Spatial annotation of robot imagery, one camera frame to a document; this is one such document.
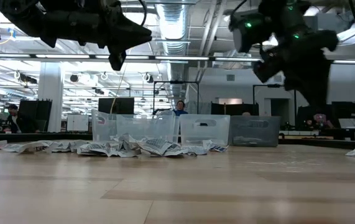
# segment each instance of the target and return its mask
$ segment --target translucent storage container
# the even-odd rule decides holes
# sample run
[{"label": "translucent storage container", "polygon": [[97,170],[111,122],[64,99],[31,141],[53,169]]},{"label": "translucent storage container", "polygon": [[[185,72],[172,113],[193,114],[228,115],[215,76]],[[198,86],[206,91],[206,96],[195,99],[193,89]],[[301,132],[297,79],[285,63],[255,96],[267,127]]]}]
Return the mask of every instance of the translucent storage container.
[{"label": "translucent storage container", "polygon": [[279,116],[231,116],[229,143],[232,146],[277,147]]},{"label": "translucent storage container", "polygon": [[228,144],[230,115],[182,114],[180,129],[183,145],[202,145],[212,140],[220,146]]},{"label": "translucent storage container", "polygon": [[91,110],[91,131],[93,141],[106,142],[117,136],[116,115]]},{"label": "translucent storage container", "polygon": [[173,141],[175,115],[116,115],[118,136],[130,134],[134,139],[163,138]]},{"label": "translucent storage container", "polygon": [[111,138],[128,133],[134,139],[164,138],[177,142],[175,137],[176,116],[107,114],[92,110],[93,141],[109,141]]}]

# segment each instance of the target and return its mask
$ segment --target exposed ductwork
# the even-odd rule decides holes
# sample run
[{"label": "exposed ductwork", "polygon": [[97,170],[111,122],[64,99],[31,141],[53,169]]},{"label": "exposed ductwork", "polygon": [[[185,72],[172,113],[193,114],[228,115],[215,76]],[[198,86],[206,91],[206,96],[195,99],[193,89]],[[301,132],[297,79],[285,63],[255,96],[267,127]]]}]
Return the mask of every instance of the exposed ductwork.
[{"label": "exposed ductwork", "polygon": [[[158,4],[156,9],[159,15],[160,33],[165,40],[185,40],[188,35],[188,6],[184,4]],[[186,55],[188,44],[186,42],[163,42],[166,55]],[[168,63],[168,79],[187,81],[188,65],[185,63]],[[185,96],[186,85],[171,85],[173,98]]]}]

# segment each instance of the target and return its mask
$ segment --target wooden tabletop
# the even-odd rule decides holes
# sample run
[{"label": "wooden tabletop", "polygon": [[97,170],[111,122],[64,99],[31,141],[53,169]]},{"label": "wooden tabletop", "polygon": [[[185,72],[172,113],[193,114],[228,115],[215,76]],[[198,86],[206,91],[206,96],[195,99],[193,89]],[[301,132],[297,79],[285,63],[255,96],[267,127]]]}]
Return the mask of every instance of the wooden tabletop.
[{"label": "wooden tabletop", "polygon": [[182,158],[0,151],[0,223],[355,223],[347,150],[230,147]]}]

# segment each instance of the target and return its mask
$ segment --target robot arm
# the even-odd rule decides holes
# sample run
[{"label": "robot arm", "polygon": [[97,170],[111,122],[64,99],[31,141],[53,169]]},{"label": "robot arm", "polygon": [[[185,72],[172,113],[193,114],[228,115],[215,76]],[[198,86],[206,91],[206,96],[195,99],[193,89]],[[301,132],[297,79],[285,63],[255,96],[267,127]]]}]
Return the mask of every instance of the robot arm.
[{"label": "robot arm", "polygon": [[[262,61],[256,62],[253,70],[262,83],[283,71],[286,90],[298,90],[310,105],[323,107],[331,61],[322,49],[334,51],[339,40],[335,31],[312,30],[305,24],[303,15],[310,6],[306,1],[288,4],[287,0],[263,0],[256,13],[234,13],[236,8],[229,29],[239,52],[260,44]],[[264,51],[262,43],[272,33],[278,46]]]},{"label": "robot arm", "polygon": [[[46,10],[42,12],[38,3]],[[126,18],[117,0],[0,0],[0,11],[31,37],[50,47],[57,39],[108,47],[109,62],[120,71],[126,50],[152,40],[151,30]]]}]

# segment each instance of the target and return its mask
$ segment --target white pillar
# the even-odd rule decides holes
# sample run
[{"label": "white pillar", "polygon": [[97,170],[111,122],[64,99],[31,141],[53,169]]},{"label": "white pillar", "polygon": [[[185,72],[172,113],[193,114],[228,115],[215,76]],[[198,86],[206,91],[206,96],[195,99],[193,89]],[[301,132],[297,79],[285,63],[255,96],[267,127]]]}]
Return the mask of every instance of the white pillar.
[{"label": "white pillar", "polygon": [[60,62],[42,62],[39,75],[39,100],[52,100],[48,132],[61,131],[63,109],[64,71]]}]

